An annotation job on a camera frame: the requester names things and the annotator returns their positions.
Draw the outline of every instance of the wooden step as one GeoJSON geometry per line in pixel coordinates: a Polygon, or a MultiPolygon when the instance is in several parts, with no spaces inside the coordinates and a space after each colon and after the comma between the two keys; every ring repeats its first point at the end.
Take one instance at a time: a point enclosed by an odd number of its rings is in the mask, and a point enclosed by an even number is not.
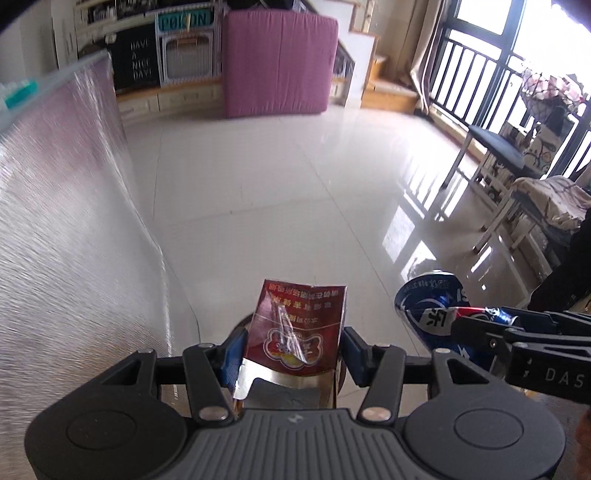
{"type": "Polygon", "coordinates": [[[369,71],[369,80],[377,80],[382,76],[387,61],[386,55],[374,55],[369,71]]]}
{"type": "Polygon", "coordinates": [[[370,80],[361,99],[361,108],[413,113],[417,92],[386,80],[370,80]]]}

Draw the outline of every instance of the crushed soda can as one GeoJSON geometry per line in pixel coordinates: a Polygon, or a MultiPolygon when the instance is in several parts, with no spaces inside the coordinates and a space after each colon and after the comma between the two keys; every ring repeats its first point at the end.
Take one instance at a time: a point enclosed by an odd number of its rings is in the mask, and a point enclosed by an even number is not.
{"type": "Polygon", "coordinates": [[[430,351],[448,348],[485,370],[491,368],[494,355],[454,341],[453,322],[458,317],[472,317],[512,325],[515,320],[503,309],[472,307],[461,282],[445,272],[424,274],[404,284],[395,296],[394,307],[430,351]]]}

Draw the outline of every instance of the drawer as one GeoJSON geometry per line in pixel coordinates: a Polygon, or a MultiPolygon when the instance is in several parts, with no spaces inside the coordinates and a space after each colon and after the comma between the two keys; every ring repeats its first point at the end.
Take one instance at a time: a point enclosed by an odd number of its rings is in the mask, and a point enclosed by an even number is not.
{"type": "Polygon", "coordinates": [[[158,112],[158,110],[158,97],[156,95],[146,98],[126,100],[119,103],[119,111],[121,112],[121,118],[123,120],[158,112]]]}
{"type": "Polygon", "coordinates": [[[219,98],[219,92],[219,85],[208,85],[178,92],[160,93],[158,94],[158,102],[162,111],[170,108],[183,108],[200,103],[211,103],[219,98]]]}

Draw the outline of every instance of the blue chair seat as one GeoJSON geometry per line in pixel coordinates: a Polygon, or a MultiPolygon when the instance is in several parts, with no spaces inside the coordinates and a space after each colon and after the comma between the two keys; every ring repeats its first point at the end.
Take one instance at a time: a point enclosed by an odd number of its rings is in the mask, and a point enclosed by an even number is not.
{"type": "Polygon", "coordinates": [[[468,131],[475,140],[484,145],[497,159],[497,161],[509,170],[515,177],[540,177],[529,168],[523,159],[523,153],[511,145],[499,134],[490,132],[481,127],[469,126],[468,131]]]}

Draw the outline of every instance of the silver screw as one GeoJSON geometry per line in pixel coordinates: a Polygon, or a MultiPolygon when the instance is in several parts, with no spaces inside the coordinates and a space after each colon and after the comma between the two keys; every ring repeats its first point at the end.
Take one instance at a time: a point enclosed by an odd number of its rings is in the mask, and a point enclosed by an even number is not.
{"type": "Polygon", "coordinates": [[[229,412],[224,407],[205,407],[199,410],[199,418],[207,421],[226,420],[229,412]]]}
{"type": "Polygon", "coordinates": [[[392,418],[392,412],[384,407],[369,407],[363,409],[361,416],[367,421],[387,421],[392,418]]]}

